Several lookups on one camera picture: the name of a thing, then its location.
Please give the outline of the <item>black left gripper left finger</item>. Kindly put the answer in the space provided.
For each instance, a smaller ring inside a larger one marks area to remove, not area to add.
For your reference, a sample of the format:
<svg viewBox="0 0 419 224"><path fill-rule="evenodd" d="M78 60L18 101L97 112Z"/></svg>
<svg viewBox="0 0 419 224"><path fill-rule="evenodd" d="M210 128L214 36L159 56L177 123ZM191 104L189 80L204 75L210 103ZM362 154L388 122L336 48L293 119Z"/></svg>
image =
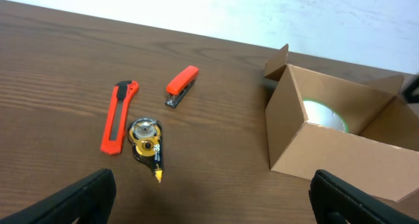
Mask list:
<svg viewBox="0 0 419 224"><path fill-rule="evenodd" d="M112 171L101 169L1 222L107 223L116 192Z"/></svg>

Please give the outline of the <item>green tape roll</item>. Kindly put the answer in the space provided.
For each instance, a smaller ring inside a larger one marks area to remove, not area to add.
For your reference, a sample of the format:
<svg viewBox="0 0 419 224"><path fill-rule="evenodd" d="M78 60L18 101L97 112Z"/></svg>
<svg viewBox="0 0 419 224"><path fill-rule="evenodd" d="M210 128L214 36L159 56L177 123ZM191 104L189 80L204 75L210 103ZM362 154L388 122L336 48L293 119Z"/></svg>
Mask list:
<svg viewBox="0 0 419 224"><path fill-rule="evenodd" d="M308 123L342 132L349 132L346 121L327 105L314 100L303 100Z"/></svg>

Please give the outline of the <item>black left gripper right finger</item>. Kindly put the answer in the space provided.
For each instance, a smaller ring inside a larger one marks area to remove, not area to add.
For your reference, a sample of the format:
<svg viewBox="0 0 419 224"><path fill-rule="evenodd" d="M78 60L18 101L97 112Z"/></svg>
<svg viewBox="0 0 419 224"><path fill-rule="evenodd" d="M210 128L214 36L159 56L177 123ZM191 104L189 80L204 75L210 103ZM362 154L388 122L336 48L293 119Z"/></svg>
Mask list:
<svg viewBox="0 0 419 224"><path fill-rule="evenodd" d="M317 223L418 224L326 170L316 171L308 193Z"/></svg>

